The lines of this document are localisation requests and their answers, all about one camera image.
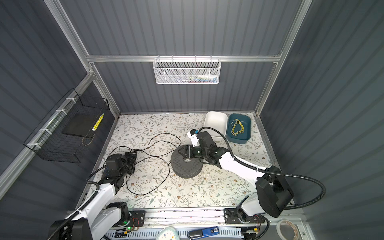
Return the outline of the grey perforated cable spool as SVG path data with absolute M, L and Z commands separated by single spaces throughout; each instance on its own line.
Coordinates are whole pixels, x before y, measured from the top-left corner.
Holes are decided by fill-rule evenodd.
M 203 169 L 203 163 L 200 162 L 199 158 L 183 159 L 178 153 L 180 147 L 178 147 L 171 155 L 170 163 L 174 173 L 183 179 L 196 177 Z

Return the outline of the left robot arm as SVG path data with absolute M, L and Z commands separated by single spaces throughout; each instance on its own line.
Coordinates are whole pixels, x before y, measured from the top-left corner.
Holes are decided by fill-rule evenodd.
M 126 203 L 110 203 L 125 183 L 125 178 L 135 171 L 137 152 L 113 154 L 105 165 L 93 172 L 103 170 L 98 182 L 87 179 L 87 184 L 96 186 L 93 194 L 65 219 L 55 221 L 49 229 L 49 240 L 100 240 L 113 226 L 131 228 L 135 223 Z

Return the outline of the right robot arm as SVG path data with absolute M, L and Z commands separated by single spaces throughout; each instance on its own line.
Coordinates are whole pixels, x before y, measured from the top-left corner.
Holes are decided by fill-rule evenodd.
M 245 197 L 236 207 L 236 215 L 240 222 L 247 223 L 251 218 L 268 214 L 277 218 L 285 210 L 295 210 L 308 207 L 320 201 L 326 194 L 325 185 L 311 177 L 284 174 L 275 166 L 269 168 L 252 164 L 236 156 L 227 138 L 223 138 L 226 145 L 219 147 L 213 140 L 210 127 L 193 129 L 187 133 L 191 141 L 189 145 L 179 146 L 172 154 L 171 165 L 174 173 L 184 179 L 193 178 L 196 174 L 186 164 L 198 160 L 197 172 L 203 165 L 216 166 L 232 172 L 256 188 L 256 196 Z M 290 205 L 294 191 L 287 178 L 308 181 L 318 185 L 321 192 L 312 200 L 302 204 Z

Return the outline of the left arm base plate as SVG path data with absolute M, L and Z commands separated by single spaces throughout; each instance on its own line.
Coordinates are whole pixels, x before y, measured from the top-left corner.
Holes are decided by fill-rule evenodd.
M 118 208 L 109 208 L 102 213 L 101 223 L 108 228 L 143 227 L 145 214 L 145 211 L 128 211 L 125 213 Z

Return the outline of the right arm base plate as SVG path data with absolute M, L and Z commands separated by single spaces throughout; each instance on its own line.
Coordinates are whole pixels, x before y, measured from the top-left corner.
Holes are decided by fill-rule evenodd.
M 231 224 L 263 224 L 265 220 L 260 216 L 248 216 L 243 210 L 237 208 L 225 208 L 224 217 L 227 225 Z

